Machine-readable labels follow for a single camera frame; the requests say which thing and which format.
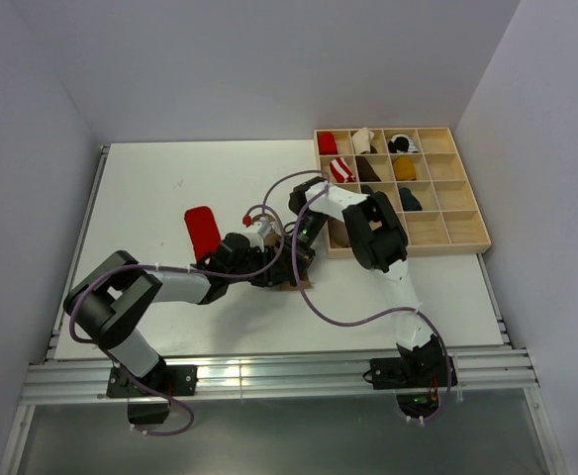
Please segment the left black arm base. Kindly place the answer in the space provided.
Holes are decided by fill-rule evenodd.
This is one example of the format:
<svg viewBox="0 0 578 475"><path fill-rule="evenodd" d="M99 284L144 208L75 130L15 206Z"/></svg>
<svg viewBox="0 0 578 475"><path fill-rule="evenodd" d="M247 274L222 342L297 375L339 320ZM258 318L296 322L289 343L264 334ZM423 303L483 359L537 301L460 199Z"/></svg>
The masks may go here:
<svg viewBox="0 0 578 475"><path fill-rule="evenodd" d="M156 428L174 409L171 399L195 395L198 367L167 365L160 360L144 376L135 376L124 366L113 367L106 389L108 399L126 399L130 424Z"/></svg>

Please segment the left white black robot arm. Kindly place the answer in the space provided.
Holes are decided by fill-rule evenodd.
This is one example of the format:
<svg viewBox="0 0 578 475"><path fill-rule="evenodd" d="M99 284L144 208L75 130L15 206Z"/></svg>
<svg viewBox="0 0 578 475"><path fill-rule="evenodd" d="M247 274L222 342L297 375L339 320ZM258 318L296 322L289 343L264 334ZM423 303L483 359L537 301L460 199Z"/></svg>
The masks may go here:
<svg viewBox="0 0 578 475"><path fill-rule="evenodd" d="M75 340L93 342L130 373L130 384L143 395L161 390L166 364L137 326L153 303L184 302L209 305L235 283L272 287L278 283L284 241L254 245L230 233L216 251L189 268L140 264L128 252L112 253L63 302Z"/></svg>

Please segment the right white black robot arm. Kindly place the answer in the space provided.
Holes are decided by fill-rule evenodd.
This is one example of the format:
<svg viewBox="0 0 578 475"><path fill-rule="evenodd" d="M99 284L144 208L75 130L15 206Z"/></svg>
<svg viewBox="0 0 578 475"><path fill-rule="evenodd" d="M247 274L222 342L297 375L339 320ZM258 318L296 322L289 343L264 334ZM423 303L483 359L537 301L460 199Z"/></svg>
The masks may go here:
<svg viewBox="0 0 578 475"><path fill-rule="evenodd" d="M386 316L395 318L395 344L399 356L392 369L371 368L376 389L404 387L451 388L456 382L446 345L433 322L420 310L420 301L409 275L408 237L388 198L382 192L361 194L313 178L296 186L290 194L289 209L297 216L291 235L291 264L295 277L298 248L308 248L327 219L340 221L346 229L352 254L368 271L379 271L390 288L406 298L405 306L390 308L355 322L326 316L307 296L303 284L298 289L310 310L324 322L353 328Z"/></svg>

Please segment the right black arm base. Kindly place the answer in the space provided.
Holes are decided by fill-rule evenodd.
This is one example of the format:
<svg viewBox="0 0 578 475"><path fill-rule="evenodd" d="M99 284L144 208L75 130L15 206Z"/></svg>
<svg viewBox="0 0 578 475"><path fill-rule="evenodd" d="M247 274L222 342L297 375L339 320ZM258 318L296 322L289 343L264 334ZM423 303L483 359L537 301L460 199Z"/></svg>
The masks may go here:
<svg viewBox="0 0 578 475"><path fill-rule="evenodd" d="M394 390L399 410L419 422L440 408L439 391L458 382L452 359L445 360L442 354L372 358L362 378L374 390Z"/></svg>

